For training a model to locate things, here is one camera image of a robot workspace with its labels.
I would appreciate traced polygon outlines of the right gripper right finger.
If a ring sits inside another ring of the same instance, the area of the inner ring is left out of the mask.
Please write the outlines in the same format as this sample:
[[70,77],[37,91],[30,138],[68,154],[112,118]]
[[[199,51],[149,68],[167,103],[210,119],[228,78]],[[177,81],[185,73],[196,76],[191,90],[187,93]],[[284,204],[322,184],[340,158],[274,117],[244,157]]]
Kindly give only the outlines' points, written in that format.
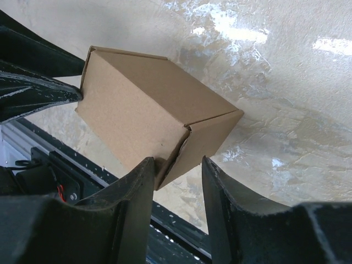
[[351,203],[289,207],[254,192],[208,157],[202,188],[213,263],[351,263]]

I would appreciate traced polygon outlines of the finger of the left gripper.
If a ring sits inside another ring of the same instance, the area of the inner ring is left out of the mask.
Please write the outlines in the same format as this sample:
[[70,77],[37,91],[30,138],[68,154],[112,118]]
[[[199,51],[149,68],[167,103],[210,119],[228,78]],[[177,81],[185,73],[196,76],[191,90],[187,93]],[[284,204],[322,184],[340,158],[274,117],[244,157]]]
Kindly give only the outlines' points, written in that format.
[[82,99],[82,93],[73,85],[1,61],[2,124]]
[[77,76],[85,62],[1,11],[1,60],[47,77]]

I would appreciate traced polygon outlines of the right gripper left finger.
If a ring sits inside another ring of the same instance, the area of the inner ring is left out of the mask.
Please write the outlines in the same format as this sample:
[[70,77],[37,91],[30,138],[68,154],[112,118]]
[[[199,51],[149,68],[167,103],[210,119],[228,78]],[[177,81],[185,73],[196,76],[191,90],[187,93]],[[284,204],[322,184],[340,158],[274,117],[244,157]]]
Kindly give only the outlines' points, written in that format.
[[155,161],[75,205],[42,195],[1,197],[1,263],[145,263]]

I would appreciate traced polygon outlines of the brown cardboard box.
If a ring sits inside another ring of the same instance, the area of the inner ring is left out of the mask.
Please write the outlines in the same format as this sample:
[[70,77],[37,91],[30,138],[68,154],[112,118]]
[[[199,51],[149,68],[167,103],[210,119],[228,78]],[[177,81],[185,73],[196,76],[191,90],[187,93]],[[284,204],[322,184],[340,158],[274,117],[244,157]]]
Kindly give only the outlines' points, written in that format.
[[213,156],[243,116],[166,57],[92,46],[77,114],[126,169],[156,164],[155,190]]

